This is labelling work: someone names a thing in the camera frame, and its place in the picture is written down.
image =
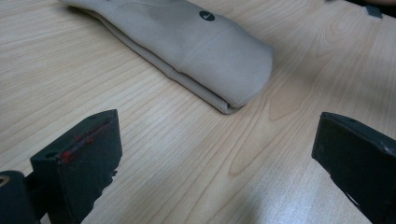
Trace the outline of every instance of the folded towel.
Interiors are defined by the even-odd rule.
[[[273,48],[185,0],[61,0],[224,114],[264,88]]]

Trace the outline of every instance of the screw hole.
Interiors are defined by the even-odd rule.
[[[52,157],[56,156],[57,154],[58,154],[57,152],[50,152],[50,153],[47,153],[46,158],[47,158],[47,159],[52,158]]]
[[[7,175],[0,175],[0,188],[3,187],[9,181]]]

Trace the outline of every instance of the beige fabric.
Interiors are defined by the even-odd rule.
[[[185,0],[61,0],[95,16],[128,47],[216,109],[230,114],[260,93],[272,47]]]

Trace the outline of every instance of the light wood surface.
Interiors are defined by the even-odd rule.
[[[369,223],[313,159],[319,115],[396,138],[396,20],[345,1],[193,0],[276,48],[266,90],[221,115],[54,0],[0,2],[0,170],[118,109],[118,174],[84,223]]]

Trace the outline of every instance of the wooden table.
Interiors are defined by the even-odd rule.
[[[319,115],[396,138],[396,20],[345,1],[194,0],[276,48],[225,116],[55,0],[0,3],[0,170],[116,108],[118,174],[84,223],[369,223],[313,159]]]

